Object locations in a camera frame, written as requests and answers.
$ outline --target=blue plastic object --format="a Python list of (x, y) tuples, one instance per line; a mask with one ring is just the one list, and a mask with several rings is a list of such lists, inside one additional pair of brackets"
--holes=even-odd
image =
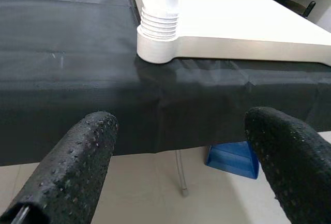
[(258, 178), (260, 167), (257, 156), (246, 141), (211, 146), (206, 165), (252, 179)]

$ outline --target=black tablecloth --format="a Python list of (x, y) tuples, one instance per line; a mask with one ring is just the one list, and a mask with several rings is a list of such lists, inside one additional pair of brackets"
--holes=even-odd
[(133, 0), (0, 0), (0, 165), (40, 161), (86, 114), (120, 123), (115, 153), (243, 141), (270, 106), (331, 129), (331, 68), (136, 56)]

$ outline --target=table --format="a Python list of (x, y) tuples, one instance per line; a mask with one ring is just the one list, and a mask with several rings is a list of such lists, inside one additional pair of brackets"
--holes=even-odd
[(115, 154), (245, 140), (270, 106), (331, 126), (331, 68), (315, 63), (136, 56), (133, 0), (0, 0), (0, 166), (38, 162), (86, 114), (112, 112)]

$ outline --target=floor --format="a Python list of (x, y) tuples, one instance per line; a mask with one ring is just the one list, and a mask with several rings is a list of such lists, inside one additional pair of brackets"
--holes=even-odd
[[(331, 141), (331, 132), (321, 133)], [(92, 223), (290, 224), (260, 170), (257, 180), (204, 165), (205, 147), (182, 150), (189, 196), (179, 190), (175, 153), (113, 157)], [(0, 212), (37, 163), (0, 167)]]

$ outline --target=textured grip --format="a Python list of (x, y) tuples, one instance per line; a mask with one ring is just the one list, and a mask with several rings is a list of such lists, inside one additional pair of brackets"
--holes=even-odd
[(246, 135), (292, 224), (331, 223), (331, 145), (306, 123), (253, 108)]
[(90, 223), (116, 139), (118, 123), (107, 112), (87, 115), (42, 160), (0, 223), (28, 205), (26, 223)]

